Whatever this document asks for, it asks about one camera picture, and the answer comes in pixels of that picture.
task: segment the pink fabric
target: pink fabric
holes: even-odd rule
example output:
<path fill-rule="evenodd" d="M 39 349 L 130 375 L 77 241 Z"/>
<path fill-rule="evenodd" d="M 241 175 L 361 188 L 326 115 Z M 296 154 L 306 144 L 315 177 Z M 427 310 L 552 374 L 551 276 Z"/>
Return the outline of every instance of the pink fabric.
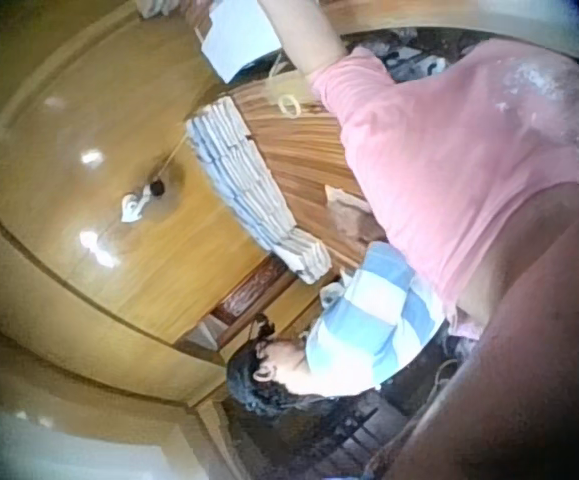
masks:
<path fill-rule="evenodd" d="M 446 72 L 395 84 L 371 52 L 316 74 L 347 162 L 389 241 L 455 304 L 518 207 L 579 184 L 560 80 L 579 71 L 546 50 L 493 40 Z"/>

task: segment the ear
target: ear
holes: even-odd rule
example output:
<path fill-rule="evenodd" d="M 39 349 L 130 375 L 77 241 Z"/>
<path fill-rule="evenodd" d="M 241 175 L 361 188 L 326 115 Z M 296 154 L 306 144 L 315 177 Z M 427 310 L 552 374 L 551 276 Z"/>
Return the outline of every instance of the ear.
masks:
<path fill-rule="evenodd" d="M 274 379 L 275 372 L 268 365 L 260 365 L 260 368 L 253 373 L 253 379 L 256 382 L 270 382 Z"/>

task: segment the sleeve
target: sleeve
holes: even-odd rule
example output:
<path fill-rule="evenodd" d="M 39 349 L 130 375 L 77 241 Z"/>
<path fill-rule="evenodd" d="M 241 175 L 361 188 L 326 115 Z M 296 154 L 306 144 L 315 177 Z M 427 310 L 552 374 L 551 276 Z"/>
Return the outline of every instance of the sleeve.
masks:
<path fill-rule="evenodd" d="M 341 125 L 394 84 L 382 62 L 364 47 L 356 47 L 347 57 L 316 72 L 311 80 L 314 93 Z"/>

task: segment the paper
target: paper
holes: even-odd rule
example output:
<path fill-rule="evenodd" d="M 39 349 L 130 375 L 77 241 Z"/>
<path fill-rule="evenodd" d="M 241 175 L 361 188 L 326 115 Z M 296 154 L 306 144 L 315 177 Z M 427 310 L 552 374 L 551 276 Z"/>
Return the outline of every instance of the paper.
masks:
<path fill-rule="evenodd" d="M 257 0 L 222 2 L 210 17 L 212 26 L 202 53 L 225 83 L 245 65 L 280 49 L 280 40 Z"/>

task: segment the pink shirt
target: pink shirt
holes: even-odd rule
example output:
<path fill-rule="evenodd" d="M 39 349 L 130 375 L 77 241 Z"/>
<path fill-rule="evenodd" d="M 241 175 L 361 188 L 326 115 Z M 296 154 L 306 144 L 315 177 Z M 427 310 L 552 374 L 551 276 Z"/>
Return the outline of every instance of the pink shirt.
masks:
<path fill-rule="evenodd" d="M 368 50 L 316 74 L 349 167 L 392 245 L 455 304 L 505 222 L 529 197 L 579 183 L 559 79 L 579 69 L 493 40 L 444 73 L 396 84 Z"/>

